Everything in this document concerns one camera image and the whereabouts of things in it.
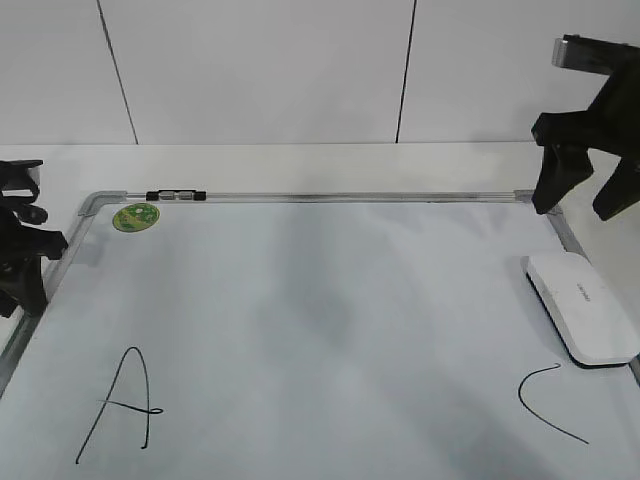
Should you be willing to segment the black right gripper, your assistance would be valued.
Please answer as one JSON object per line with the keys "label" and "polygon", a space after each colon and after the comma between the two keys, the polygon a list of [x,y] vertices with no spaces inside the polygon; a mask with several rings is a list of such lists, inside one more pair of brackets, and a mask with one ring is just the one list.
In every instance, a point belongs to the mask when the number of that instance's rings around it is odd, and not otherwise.
{"label": "black right gripper", "polygon": [[598,217],[607,221],[639,201],[639,159],[631,158],[639,155],[639,58],[605,76],[587,109],[542,113],[531,129],[545,146],[532,195],[540,215],[593,175],[589,148],[622,157],[593,201]]}

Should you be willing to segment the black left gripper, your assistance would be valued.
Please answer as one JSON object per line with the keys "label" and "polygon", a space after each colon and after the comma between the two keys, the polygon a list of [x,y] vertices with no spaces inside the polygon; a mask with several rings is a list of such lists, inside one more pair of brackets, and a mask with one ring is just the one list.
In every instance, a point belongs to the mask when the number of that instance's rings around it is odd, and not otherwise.
{"label": "black left gripper", "polygon": [[61,231],[43,230],[39,159],[1,161],[1,316],[17,307],[41,315],[47,306],[40,257],[60,260],[68,248]]}

